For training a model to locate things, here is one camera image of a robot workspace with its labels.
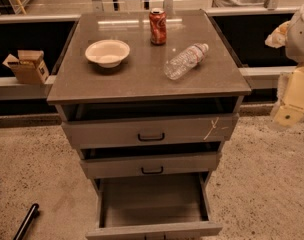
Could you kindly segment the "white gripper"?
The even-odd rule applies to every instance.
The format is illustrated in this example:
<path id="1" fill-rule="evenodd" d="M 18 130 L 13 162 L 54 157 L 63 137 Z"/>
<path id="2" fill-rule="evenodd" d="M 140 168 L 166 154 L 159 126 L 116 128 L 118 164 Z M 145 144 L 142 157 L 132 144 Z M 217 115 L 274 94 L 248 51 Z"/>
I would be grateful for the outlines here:
<path id="1" fill-rule="evenodd" d="M 292 127 L 304 116 L 304 64 L 290 73 L 281 73 L 277 87 L 272 122 L 282 127 Z"/>

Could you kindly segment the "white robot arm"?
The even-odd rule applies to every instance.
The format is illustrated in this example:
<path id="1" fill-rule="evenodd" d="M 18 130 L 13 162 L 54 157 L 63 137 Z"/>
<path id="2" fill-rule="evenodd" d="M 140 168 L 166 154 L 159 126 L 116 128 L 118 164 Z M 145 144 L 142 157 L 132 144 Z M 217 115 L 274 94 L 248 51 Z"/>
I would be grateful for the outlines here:
<path id="1" fill-rule="evenodd" d="M 277 102 L 271 111 L 274 124 L 292 127 L 304 116 L 304 3 L 290 21 L 273 30 L 265 44 L 272 48 L 285 47 L 286 56 L 297 62 L 291 73 L 280 74 Z"/>

